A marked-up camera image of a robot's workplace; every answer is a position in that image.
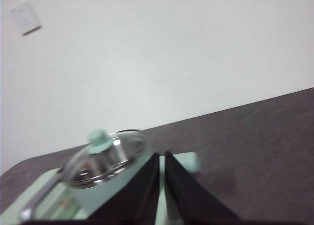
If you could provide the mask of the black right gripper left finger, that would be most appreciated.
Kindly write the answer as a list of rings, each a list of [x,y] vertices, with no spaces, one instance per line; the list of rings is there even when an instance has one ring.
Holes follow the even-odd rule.
[[[131,181],[89,221],[154,221],[159,198],[159,154],[154,153]]]

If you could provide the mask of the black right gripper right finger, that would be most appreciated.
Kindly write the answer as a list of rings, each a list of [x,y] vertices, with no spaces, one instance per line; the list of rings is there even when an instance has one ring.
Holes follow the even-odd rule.
[[[184,221],[240,221],[241,218],[206,191],[169,151],[165,182]]]

